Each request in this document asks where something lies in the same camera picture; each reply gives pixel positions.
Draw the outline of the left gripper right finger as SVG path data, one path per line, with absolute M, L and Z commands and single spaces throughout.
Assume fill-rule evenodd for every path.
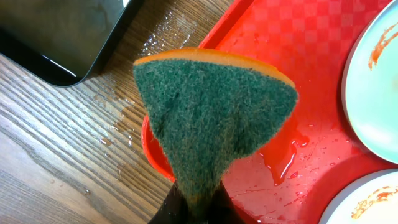
M 245 224 L 222 182 L 220 182 L 211 196 L 209 206 L 206 208 L 205 219 L 202 223 Z

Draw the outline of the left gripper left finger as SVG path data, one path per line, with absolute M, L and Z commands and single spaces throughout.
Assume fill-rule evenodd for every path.
M 174 182 L 157 213 L 148 224 L 187 224 L 190 212 L 178 183 Z

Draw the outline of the green and orange sponge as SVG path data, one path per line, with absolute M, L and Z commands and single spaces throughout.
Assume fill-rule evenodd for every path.
M 275 67 L 213 49 L 185 48 L 136 60 L 150 126 L 190 204 L 208 202 L 225 170 L 268 142 L 299 95 Z

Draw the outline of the white plate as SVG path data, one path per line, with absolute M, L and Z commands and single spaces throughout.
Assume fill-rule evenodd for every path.
M 375 155 L 397 162 L 397 0 L 355 42 L 341 82 L 343 109 L 358 139 Z
M 329 203 L 319 224 L 397 224 L 397 169 L 349 184 Z

